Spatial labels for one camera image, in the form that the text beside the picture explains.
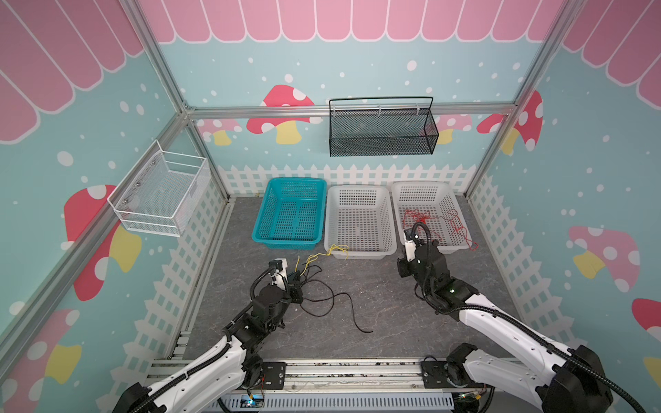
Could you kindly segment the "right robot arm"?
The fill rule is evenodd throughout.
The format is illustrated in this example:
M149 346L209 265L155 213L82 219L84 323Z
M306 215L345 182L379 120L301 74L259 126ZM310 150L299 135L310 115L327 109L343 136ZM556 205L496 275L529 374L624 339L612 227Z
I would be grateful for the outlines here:
M506 361L461 344L446 359L451 384L489 385L542 412L605 412L615 396L634 411L643 411L632 395L607 378L594 351L545 337L453 277L425 223L417 222L403 234L406 255L398 261L399 274L416 281L420 299L435 313L473 328L515 357Z

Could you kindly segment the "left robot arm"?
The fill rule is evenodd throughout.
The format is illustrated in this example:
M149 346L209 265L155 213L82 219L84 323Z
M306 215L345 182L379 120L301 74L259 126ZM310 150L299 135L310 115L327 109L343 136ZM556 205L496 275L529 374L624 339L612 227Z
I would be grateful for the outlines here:
M122 392L114 412L200 412L263 376L258 354L265 339L283 328L291 304L302 302L301 272L283 275L268 268L253 282L251 302L222 330L220 340L176 373L151 385L135 383Z

